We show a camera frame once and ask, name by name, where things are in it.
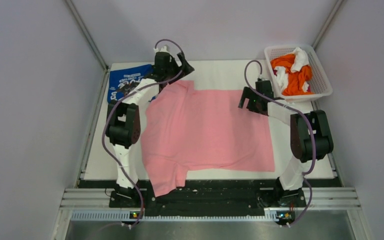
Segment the pink t-shirt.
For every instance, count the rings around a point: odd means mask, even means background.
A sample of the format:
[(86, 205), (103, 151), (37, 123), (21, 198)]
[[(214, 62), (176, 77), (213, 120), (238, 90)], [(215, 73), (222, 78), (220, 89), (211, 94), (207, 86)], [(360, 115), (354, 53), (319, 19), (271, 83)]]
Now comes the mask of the pink t-shirt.
[(241, 90), (197, 90), (191, 80), (167, 87), (146, 109), (142, 162), (160, 197), (186, 184), (189, 171), (273, 172), (267, 116), (239, 108)]

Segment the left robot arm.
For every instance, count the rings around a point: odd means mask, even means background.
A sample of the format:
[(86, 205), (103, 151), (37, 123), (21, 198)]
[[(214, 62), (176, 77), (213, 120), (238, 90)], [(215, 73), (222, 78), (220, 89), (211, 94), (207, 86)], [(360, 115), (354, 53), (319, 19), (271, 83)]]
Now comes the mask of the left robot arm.
[(119, 88), (123, 96), (108, 102), (101, 142), (117, 165), (116, 187), (111, 197), (129, 207), (144, 205), (134, 159), (142, 131), (140, 114), (164, 87), (195, 70), (182, 50), (177, 57), (178, 60), (167, 50), (157, 50), (149, 71), (139, 81), (124, 84)]

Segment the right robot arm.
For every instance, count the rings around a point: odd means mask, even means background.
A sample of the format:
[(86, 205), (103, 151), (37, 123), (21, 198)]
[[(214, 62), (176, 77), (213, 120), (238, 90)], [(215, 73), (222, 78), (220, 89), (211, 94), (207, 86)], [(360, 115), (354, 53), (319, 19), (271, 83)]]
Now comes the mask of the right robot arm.
[(272, 201), (279, 206), (289, 206), (300, 199), (305, 176), (310, 174), (318, 160), (331, 153), (333, 138), (327, 115), (323, 110), (309, 113), (282, 103), (274, 97), (269, 80), (259, 78), (255, 87), (243, 88), (239, 108), (277, 119), (289, 126), (292, 152), (284, 172), (276, 179)]

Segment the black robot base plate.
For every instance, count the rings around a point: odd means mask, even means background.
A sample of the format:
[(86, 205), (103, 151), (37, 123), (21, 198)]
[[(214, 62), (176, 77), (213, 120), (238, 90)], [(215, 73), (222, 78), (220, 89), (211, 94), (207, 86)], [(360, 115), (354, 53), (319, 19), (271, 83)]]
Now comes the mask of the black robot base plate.
[(297, 211), (308, 209), (303, 190), (284, 190), (278, 180), (188, 180), (184, 187), (157, 196), (150, 181), (141, 180), (139, 191), (116, 188), (110, 194), (109, 207), (132, 209), (130, 219), (140, 215), (232, 219), (265, 217), (274, 214), (281, 226), (298, 219)]

